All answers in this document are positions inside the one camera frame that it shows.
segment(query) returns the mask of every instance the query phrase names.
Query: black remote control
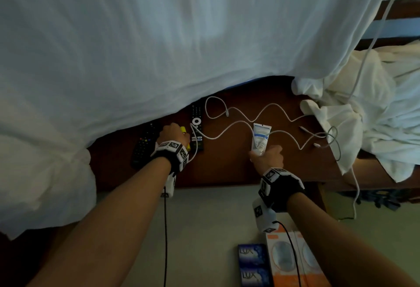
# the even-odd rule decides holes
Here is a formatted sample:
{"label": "black remote control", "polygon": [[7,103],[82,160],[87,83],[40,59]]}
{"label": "black remote control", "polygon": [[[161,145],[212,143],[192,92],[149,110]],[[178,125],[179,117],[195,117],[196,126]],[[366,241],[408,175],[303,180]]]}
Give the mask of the black remote control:
{"label": "black remote control", "polygon": [[[200,103],[196,102],[193,103],[191,105],[192,108],[192,124],[202,132],[202,126],[201,126],[201,120],[202,120],[202,115],[201,115],[201,109],[202,106]],[[203,148],[203,136],[200,135],[197,130],[195,130],[195,134],[197,135],[197,141],[198,141],[198,148],[197,151],[202,151],[204,150]],[[191,142],[189,143],[190,147],[191,147],[191,152],[195,152],[195,137],[194,134],[191,135]]]}
{"label": "black remote control", "polygon": [[156,121],[150,122],[145,127],[131,155],[130,165],[133,169],[140,170],[149,163],[150,155],[155,151],[155,143],[160,131],[162,131],[162,125]]}

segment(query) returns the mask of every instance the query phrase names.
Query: person's right arm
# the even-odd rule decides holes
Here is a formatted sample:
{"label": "person's right arm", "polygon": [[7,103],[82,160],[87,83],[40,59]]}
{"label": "person's right arm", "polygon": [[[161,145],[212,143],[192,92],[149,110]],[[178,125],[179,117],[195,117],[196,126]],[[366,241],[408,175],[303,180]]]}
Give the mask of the person's right arm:
{"label": "person's right arm", "polygon": [[[280,152],[281,146],[271,146],[262,156],[253,152],[249,156],[262,175],[271,167],[283,167]],[[419,286],[401,268],[329,216],[305,194],[291,195],[287,212],[333,286]]]}

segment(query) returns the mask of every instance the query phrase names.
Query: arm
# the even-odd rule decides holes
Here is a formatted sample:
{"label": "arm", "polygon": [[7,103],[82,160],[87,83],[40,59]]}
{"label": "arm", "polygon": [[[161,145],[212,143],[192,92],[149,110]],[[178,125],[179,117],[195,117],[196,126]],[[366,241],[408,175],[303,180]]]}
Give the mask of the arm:
{"label": "arm", "polygon": [[[249,156],[260,175],[271,167],[283,167],[281,146],[271,146],[262,156]],[[334,220],[305,194],[287,201],[287,212],[333,286],[419,286],[389,259],[365,244]]]}
{"label": "arm", "polygon": [[[189,135],[165,126],[158,143],[185,146]],[[119,286],[134,263],[171,170],[156,158],[98,204],[71,232],[29,287]]]}

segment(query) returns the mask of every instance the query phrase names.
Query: floor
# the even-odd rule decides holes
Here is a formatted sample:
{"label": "floor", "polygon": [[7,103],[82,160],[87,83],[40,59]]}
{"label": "floor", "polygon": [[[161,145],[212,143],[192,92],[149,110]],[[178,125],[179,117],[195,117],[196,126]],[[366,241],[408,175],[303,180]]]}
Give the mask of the floor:
{"label": "floor", "polygon": [[[255,226],[251,204],[255,186],[182,189],[167,201],[167,287],[239,286],[237,245],[264,242]],[[351,215],[351,199],[328,193],[326,201],[336,217]],[[358,220],[345,221],[420,282],[420,204],[406,204],[396,212],[371,203],[357,207]],[[288,215],[279,215],[284,220]],[[137,260],[123,287],[162,286],[165,261],[163,201]]]}

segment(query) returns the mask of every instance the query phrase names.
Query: black wrist strap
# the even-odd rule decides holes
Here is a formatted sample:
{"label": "black wrist strap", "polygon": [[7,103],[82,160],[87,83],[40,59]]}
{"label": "black wrist strap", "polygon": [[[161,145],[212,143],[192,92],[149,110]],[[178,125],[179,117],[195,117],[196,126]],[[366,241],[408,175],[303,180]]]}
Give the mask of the black wrist strap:
{"label": "black wrist strap", "polygon": [[181,172],[188,163],[189,155],[186,148],[178,141],[162,142],[151,154],[151,159],[164,157],[171,163],[171,172],[175,176]]}
{"label": "black wrist strap", "polygon": [[287,211],[287,200],[295,193],[305,193],[301,179],[282,168],[271,168],[263,174],[258,194],[275,212]]}

